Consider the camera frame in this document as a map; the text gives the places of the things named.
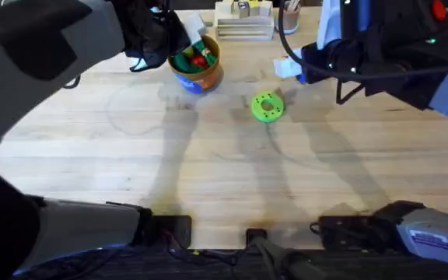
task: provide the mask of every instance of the green gear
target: green gear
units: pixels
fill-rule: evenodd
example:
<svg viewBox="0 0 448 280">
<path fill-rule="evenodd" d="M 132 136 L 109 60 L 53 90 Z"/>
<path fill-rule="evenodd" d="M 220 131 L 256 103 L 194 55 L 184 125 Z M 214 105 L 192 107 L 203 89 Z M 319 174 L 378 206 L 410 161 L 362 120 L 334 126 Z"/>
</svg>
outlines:
<svg viewBox="0 0 448 280">
<path fill-rule="evenodd" d="M 263 108 L 263 104 L 267 103 L 271 107 L 270 110 Z M 252 114 L 259 120 L 265 123 L 277 121 L 285 111 L 285 104 L 281 97 L 276 93 L 266 92 L 259 93 L 252 99 L 251 106 Z"/>
</svg>

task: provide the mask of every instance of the wooden tabletop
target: wooden tabletop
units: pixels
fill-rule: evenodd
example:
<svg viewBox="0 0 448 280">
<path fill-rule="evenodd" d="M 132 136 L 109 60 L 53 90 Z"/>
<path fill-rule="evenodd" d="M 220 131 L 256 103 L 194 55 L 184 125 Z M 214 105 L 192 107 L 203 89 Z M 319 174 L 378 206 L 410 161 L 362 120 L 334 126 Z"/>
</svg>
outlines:
<svg viewBox="0 0 448 280">
<path fill-rule="evenodd" d="M 302 10 L 293 47 L 315 41 L 319 14 Z M 98 64 L 6 135 L 0 174 L 29 194 L 191 215 L 195 248 L 242 247 L 251 227 L 284 246 L 319 247 L 308 230 L 319 215 L 399 199 L 448 212 L 448 117 L 387 94 L 337 106 L 333 79 L 280 79 L 277 34 L 219 46 L 223 80 L 206 95 L 186 93 L 167 64 L 141 74 L 122 54 Z M 258 122 L 252 96 L 277 89 L 285 115 Z"/>
</svg>

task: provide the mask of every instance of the black cable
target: black cable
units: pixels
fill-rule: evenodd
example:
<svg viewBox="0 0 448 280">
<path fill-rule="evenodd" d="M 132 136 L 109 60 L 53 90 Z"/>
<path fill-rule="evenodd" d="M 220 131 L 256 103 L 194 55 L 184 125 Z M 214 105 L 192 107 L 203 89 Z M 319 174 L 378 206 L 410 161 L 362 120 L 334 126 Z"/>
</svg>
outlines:
<svg viewBox="0 0 448 280">
<path fill-rule="evenodd" d="M 69 86 L 69 85 L 64 85 L 63 88 L 64 89 L 74 89 L 76 88 L 79 83 L 81 82 L 81 75 L 78 75 L 75 79 L 74 82 Z"/>
<path fill-rule="evenodd" d="M 336 72 L 336 71 L 327 70 L 325 68 L 319 68 L 316 65 L 306 63 L 302 60 L 302 58 L 299 58 L 298 56 L 296 56 L 296 54 L 293 52 L 292 48 L 289 46 L 288 41 L 286 40 L 285 29 L 283 26 L 283 18 L 285 15 L 285 1 L 286 0 L 281 0 L 279 2 L 278 30 L 279 30 L 279 38 L 281 39 L 281 44 L 285 48 L 286 53 L 289 55 L 289 57 L 292 58 L 292 60 L 294 62 L 302 65 L 303 67 L 309 69 L 310 71 L 317 72 L 321 75 L 335 77 L 335 78 L 343 79 L 343 80 L 352 80 L 352 81 L 364 81 L 364 80 L 370 80 L 370 79 L 396 79 L 396 78 L 405 78 L 405 77 L 416 76 L 416 75 L 448 73 L 448 66 L 443 66 L 443 67 L 438 67 L 438 68 L 412 70 L 409 72 L 393 72 L 393 73 L 386 73 L 386 74 L 367 75 L 367 74 L 354 74 L 354 73 L 340 73 L 340 72 Z"/>
<path fill-rule="evenodd" d="M 105 266 L 105 264 L 107 264 L 108 262 L 112 261 L 114 258 L 116 258 L 118 255 L 120 255 L 122 252 L 122 249 L 119 250 L 115 250 L 110 256 L 108 256 L 105 261 L 102 261 L 101 263 L 99 263 L 98 265 L 94 266 L 93 268 L 90 268 L 86 271 L 80 272 L 77 275 L 73 275 L 70 276 L 68 278 L 62 278 L 60 280 L 78 280 L 81 278 L 84 278 L 88 275 L 91 275 L 92 273 L 100 270 L 103 266 Z"/>
<path fill-rule="evenodd" d="M 278 280 L 274 265 L 272 264 L 271 261 L 271 256 L 269 255 L 269 253 L 265 250 L 265 248 L 260 245 L 259 243 L 255 243 L 255 246 L 257 247 L 257 249 L 261 252 L 262 257 L 264 258 L 264 263 L 265 266 L 268 269 L 268 273 L 269 273 L 269 278 L 271 280 Z"/>
<path fill-rule="evenodd" d="M 310 229 L 310 231 L 311 231 L 313 234 L 315 234 L 315 235 L 320 235 L 320 232 L 319 232 L 319 223 L 318 223 L 318 222 L 312 222 L 312 223 L 310 223 L 310 225 L 309 225 L 309 229 Z"/>
</svg>

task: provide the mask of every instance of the small box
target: small box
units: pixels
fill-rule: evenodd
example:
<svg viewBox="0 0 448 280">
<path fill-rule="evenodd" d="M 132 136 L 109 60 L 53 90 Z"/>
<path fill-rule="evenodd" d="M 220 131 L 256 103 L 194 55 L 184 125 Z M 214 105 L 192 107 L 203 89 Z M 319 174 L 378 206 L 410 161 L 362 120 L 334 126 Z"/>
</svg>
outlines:
<svg viewBox="0 0 448 280">
<path fill-rule="evenodd" d="M 260 7 L 259 14 L 261 16 L 269 16 L 269 15 L 271 15 L 272 2 L 264 0 L 264 1 L 260 2 L 260 4 L 261 4 L 261 7 Z"/>
<path fill-rule="evenodd" d="M 231 15 L 233 13 L 233 0 L 222 0 L 219 3 L 219 11 L 225 15 Z"/>
<path fill-rule="evenodd" d="M 248 2 L 238 2 L 238 9 L 240 10 L 240 19 L 250 16 L 250 6 Z"/>
<path fill-rule="evenodd" d="M 261 3 L 259 1 L 248 2 L 250 6 L 250 16 L 259 16 L 261 14 Z"/>
</svg>

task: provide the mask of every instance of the black bracket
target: black bracket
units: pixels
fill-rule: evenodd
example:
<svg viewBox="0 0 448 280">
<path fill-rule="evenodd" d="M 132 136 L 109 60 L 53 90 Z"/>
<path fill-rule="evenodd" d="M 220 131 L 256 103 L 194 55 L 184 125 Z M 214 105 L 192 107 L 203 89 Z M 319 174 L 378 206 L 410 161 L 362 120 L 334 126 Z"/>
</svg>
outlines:
<svg viewBox="0 0 448 280">
<path fill-rule="evenodd" d="M 257 237 L 267 239 L 268 232 L 265 229 L 247 229 L 247 247 L 250 246 Z"/>
</svg>

